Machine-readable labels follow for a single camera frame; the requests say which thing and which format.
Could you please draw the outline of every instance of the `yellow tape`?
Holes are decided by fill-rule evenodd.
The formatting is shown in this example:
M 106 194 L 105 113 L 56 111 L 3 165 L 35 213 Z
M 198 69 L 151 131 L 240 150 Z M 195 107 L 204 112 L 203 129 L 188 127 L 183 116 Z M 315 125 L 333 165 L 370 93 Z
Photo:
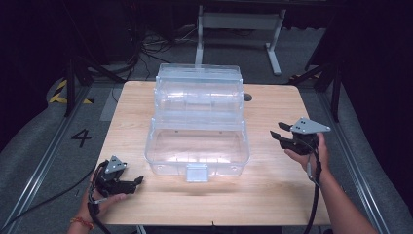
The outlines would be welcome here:
M 67 98 L 59 97 L 61 91 L 66 86 L 66 84 L 67 84 L 67 80 L 66 80 L 66 78 L 63 77 L 62 80 L 60 81 L 60 83 L 58 84 L 52 98 L 49 100 L 49 103 L 52 103 L 52 102 L 67 103 Z M 94 103 L 94 99 L 91 99 L 91 98 L 86 98 L 83 101 L 83 104 L 93 104 L 93 103 Z

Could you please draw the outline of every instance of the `human hand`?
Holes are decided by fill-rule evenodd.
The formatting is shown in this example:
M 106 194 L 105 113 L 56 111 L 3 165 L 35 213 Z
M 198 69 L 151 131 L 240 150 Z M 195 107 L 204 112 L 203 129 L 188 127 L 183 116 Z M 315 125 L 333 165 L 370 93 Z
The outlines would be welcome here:
M 329 154 L 328 154 L 327 146 L 325 145 L 324 134 L 317 133 L 317 137 L 319 138 L 318 151 L 319 151 L 319 161 L 321 162 L 322 170 L 329 172 L 329 167 L 328 167 Z M 303 167 L 304 171 L 307 171 L 307 163 L 309 161 L 308 156 L 299 155 L 290 149 L 286 149 L 284 152 L 292 160 L 301 164 L 301 167 Z M 311 162 L 312 172 L 313 172 L 312 176 L 315 176 L 314 173 L 316 172 L 317 164 L 316 164 L 316 157 L 314 156 L 314 154 L 310 156 L 310 162 Z
M 95 200 L 100 200 L 103 198 L 103 196 L 96 189 L 94 190 L 93 197 Z M 127 198 L 127 195 L 124 193 L 109 196 L 107 200 L 99 204 L 99 213 L 97 214 L 97 217 L 101 218 L 107 213 L 108 209 L 113 204 L 118 203 L 119 201 L 125 200 L 126 198 Z M 74 215 L 74 217 L 80 217 L 85 222 L 93 223 L 94 221 L 89 213 L 88 203 L 89 203 L 89 187 L 84 192 L 83 197 L 82 197 L 82 202 L 79 207 L 79 211 L 78 213 L 76 213 L 76 215 Z M 83 225 L 80 222 L 71 223 L 69 230 L 67 231 L 68 234 L 72 234 L 72 233 L 80 234 L 80 233 L 88 233 L 88 232 L 89 232 L 89 227 Z

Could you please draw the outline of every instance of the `wooden table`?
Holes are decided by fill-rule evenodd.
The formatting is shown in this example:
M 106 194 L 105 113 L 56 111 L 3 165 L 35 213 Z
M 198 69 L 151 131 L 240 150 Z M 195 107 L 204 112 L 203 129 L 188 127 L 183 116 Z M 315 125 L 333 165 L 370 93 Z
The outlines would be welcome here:
M 144 159 L 154 113 L 154 82 L 125 84 L 98 163 L 116 155 L 128 163 L 121 180 L 145 176 L 136 192 L 109 211 L 108 224 L 128 225 L 306 225 L 314 185 L 301 166 L 283 153 L 270 130 L 294 124 L 307 112 L 292 86 L 244 85 L 250 161 L 239 176 L 212 176 L 188 183 L 182 175 L 155 175 Z M 322 196 L 314 225 L 329 224 Z

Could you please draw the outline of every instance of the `clear plastic container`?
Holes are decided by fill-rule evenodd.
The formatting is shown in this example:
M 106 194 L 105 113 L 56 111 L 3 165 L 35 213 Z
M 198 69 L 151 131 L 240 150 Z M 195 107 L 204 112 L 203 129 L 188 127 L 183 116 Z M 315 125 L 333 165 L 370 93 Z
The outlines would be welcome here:
M 145 158 L 154 173 L 238 176 L 249 160 L 237 66 L 162 64 Z

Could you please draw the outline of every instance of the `container latch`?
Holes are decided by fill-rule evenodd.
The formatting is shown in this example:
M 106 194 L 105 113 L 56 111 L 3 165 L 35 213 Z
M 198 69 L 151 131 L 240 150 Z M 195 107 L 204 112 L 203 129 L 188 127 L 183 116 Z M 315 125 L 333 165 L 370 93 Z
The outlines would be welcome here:
M 187 164 L 186 165 L 187 182 L 208 182 L 207 164 Z

